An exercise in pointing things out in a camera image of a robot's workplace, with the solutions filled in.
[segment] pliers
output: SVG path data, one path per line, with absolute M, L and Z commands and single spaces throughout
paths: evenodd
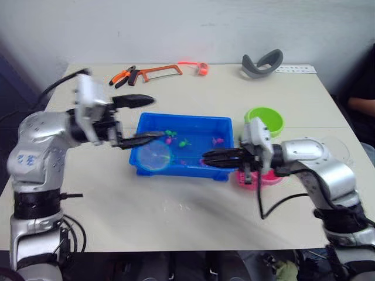
M 120 82 L 118 82 L 115 85 L 116 89 L 120 88 L 122 85 L 124 85 L 128 81 L 133 70 L 135 70 L 135 66 L 129 67 L 128 69 L 118 73 L 115 77 L 111 79 L 110 86 L 115 84 L 118 80 L 122 79 Z

